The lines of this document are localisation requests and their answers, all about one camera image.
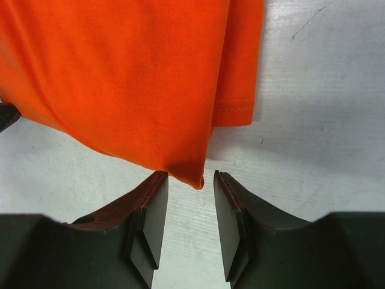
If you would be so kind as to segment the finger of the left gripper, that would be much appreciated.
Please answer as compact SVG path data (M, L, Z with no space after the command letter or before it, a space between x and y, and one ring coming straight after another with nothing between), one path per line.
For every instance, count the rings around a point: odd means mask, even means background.
M21 117L20 111L11 104L0 104L0 132L14 124Z

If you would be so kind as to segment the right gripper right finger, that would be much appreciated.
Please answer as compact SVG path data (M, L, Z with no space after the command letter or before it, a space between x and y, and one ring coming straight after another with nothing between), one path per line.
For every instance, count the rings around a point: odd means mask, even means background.
M226 281L232 288L383 288L384 214L336 212L308 222L215 172Z

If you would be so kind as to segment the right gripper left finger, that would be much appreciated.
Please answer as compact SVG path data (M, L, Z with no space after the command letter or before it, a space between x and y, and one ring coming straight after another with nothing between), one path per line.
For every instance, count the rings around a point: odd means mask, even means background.
M167 202L168 174L157 171L73 223L2 214L1 287L150 288Z

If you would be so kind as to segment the orange t shirt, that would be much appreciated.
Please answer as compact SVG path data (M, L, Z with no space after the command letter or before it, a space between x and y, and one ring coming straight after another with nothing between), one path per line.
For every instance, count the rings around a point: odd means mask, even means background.
M251 124L263 1L2 1L1 100L200 189L216 127Z

